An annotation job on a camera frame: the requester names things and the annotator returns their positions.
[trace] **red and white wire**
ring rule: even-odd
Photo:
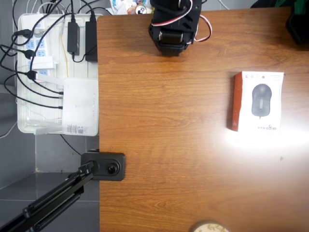
[[[190,0],[190,8],[189,8],[189,10],[188,10],[186,13],[184,13],[183,15],[178,16],[178,17],[176,17],[176,18],[174,18],[174,19],[171,19],[171,20],[166,21],[166,22],[163,22],[163,23],[152,23],[152,25],[153,25],[154,27],[159,27],[159,26],[165,26],[165,25],[174,23],[174,22],[176,22],[177,20],[179,20],[179,19],[185,17],[187,14],[189,14],[189,12],[190,12],[191,9],[192,9],[192,6],[193,6],[193,1]]]
[[[207,26],[209,28],[209,36],[198,40],[197,39],[198,25],[197,25],[197,32],[196,32],[195,37],[194,37],[194,41],[196,41],[196,42],[204,42],[204,41],[208,40],[212,35],[212,26],[211,26],[210,21],[203,15],[200,15],[200,17],[205,21],[205,23],[207,24]]]

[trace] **power adapter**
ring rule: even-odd
[[[68,23],[68,52],[74,56],[79,55],[80,28],[72,17]]]
[[[90,16],[90,21],[86,22],[86,39],[85,39],[86,61],[92,61],[92,62],[98,61],[98,50],[94,49],[94,47],[96,46],[97,46],[97,21],[96,16],[92,14]]]

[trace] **orange box side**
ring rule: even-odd
[[[242,72],[235,76],[232,130],[238,131],[242,96]]]

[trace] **electrical outlet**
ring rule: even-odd
[[[44,50],[37,51],[37,56],[38,57],[44,57],[45,56],[45,51]]]
[[[43,75],[48,75],[48,71],[47,70],[40,70],[39,74],[43,74]]]
[[[34,41],[30,40],[27,44],[26,44],[27,49],[34,49]]]
[[[42,42],[40,43],[39,48],[44,48],[44,40],[42,40]]]

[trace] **mouse box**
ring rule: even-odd
[[[241,72],[235,76],[232,130],[279,133],[283,72]]]

